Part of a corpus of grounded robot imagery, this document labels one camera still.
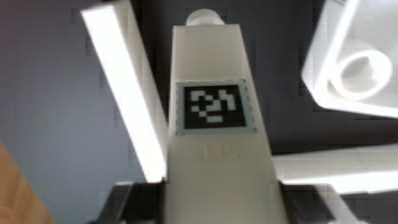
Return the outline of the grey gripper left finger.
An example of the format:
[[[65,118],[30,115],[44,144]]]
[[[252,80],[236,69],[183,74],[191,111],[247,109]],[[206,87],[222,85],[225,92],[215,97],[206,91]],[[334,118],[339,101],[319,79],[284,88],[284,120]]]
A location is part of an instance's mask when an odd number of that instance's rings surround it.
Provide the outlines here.
[[[131,186],[131,183],[115,183],[97,218],[87,224],[126,224],[122,213],[128,203]]]

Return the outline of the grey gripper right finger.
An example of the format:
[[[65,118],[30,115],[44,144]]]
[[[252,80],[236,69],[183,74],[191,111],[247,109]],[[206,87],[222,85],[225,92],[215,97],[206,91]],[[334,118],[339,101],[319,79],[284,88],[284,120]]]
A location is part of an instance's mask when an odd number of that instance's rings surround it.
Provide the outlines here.
[[[369,224],[355,217],[332,186],[327,184],[316,184],[314,189],[334,217],[327,224]]]

